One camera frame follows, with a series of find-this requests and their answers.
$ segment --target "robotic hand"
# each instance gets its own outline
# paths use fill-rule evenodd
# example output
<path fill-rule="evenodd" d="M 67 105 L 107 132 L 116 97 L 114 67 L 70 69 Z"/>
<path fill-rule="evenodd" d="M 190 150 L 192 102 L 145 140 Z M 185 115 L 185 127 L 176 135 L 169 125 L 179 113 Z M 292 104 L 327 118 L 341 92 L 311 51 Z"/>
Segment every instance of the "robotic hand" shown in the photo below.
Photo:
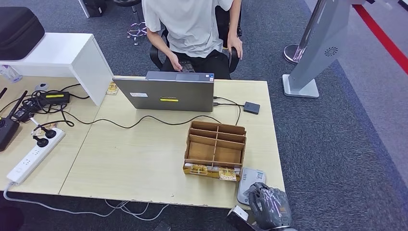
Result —
<path fill-rule="evenodd" d="M 286 193 L 257 182 L 246 191 L 257 225 L 263 230 L 296 231 Z"/>

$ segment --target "white t-shirt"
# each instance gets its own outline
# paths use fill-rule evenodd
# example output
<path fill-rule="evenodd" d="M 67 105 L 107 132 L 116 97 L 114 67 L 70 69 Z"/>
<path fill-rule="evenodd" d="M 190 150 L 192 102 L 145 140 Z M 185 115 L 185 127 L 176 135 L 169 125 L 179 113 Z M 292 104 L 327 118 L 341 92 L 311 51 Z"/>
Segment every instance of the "white t-shirt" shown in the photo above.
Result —
<path fill-rule="evenodd" d="M 160 21 L 168 30 L 170 49 L 190 57 L 205 58 L 222 51 L 215 7 L 228 11 L 233 0 L 142 0 L 146 26 L 156 32 Z"/>

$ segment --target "cardboard box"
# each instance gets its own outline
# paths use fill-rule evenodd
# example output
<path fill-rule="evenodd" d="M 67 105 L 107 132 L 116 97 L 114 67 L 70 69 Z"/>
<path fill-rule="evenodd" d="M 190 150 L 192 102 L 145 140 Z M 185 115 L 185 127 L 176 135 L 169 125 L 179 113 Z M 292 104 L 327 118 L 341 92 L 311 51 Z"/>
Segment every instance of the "cardboard box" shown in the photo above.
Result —
<path fill-rule="evenodd" d="M 183 171 L 220 178 L 219 168 L 233 169 L 239 181 L 245 154 L 246 131 L 244 127 L 193 121 L 187 135 Z M 191 172 L 192 165 L 207 166 L 207 173 Z"/>

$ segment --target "laptop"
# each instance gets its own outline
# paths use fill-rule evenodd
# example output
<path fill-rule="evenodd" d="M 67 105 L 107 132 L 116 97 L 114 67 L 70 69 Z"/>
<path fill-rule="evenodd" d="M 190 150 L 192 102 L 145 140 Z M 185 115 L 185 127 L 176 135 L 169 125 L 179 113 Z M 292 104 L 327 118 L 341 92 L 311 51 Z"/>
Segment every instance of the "laptop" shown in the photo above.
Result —
<path fill-rule="evenodd" d="M 214 74 L 149 71 L 146 77 L 114 77 L 137 109 L 212 112 Z"/>

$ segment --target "chair armrest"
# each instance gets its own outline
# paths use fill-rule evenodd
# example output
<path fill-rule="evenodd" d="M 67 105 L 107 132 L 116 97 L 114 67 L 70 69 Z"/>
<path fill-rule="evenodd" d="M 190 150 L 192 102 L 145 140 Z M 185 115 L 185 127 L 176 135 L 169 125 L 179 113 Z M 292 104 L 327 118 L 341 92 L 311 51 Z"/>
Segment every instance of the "chair armrest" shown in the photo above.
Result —
<path fill-rule="evenodd" d="M 239 62 L 239 58 L 238 58 L 238 52 L 237 49 L 235 49 L 235 47 L 231 48 L 231 54 L 229 55 L 228 58 L 228 62 L 229 62 L 229 71 L 230 73 L 234 72 L 235 69 L 237 68 L 238 62 Z"/>
<path fill-rule="evenodd" d="M 159 50 L 153 45 L 150 47 L 150 59 L 159 69 L 162 69 L 163 63 L 159 59 Z"/>

